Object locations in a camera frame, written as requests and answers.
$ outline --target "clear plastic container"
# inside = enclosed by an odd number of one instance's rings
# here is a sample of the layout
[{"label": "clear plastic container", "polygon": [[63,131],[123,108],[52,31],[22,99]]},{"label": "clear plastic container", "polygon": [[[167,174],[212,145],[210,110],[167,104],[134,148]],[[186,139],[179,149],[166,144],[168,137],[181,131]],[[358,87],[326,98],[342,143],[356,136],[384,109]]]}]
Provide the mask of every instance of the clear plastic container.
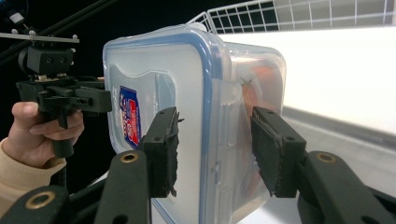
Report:
[{"label": "clear plastic container", "polygon": [[249,116],[254,105],[282,111],[278,51],[224,43],[193,24],[109,41],[103,60],[116,152],[135,149],[162,109],[176,106],[184,119],[177,197],[152,200],[167,223],[236,223],[268,200]]}]

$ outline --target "white wire shelf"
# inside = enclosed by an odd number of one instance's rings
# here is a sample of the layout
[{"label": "white wire shelf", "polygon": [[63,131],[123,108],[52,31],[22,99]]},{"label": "white wire shelf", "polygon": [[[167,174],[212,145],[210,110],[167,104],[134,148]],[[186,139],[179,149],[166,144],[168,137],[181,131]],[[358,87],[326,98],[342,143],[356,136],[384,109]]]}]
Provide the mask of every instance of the white wire shelf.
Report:
[{"label": "white wire shelf", "polygon": [[187,23],[200,22],[214,34],[396,24],[395,0],[256,0],[202,12]]}]

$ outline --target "label on container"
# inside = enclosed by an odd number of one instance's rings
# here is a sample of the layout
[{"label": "label on container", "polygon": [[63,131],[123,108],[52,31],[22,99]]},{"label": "label on container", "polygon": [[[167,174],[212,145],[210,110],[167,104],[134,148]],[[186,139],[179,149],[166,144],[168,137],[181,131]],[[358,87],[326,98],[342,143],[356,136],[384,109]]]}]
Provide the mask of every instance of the label on container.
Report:
[{"label": "label on container", "polygon": [[137,149],[140,141],[140,112],[136,91],[120,86],[120,111],[125,141]]}]

